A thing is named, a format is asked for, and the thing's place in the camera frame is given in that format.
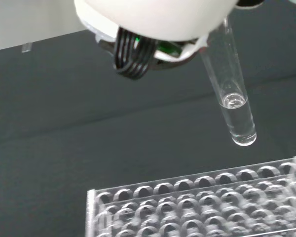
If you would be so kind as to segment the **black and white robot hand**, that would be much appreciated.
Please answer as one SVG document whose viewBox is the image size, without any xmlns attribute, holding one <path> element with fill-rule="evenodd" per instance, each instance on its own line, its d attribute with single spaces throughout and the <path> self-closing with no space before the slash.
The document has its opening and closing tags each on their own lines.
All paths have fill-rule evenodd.
<svg viewBox="0 0 296 237">
<path fill-rule="evenodd" d="M 206 49 L 210 35 L 234 9 L 260 0 L 76 0 L 82 25 L 113 57 L 115 72 L 131 80 L 148 70 L 185 64 Z"/>
</svg>

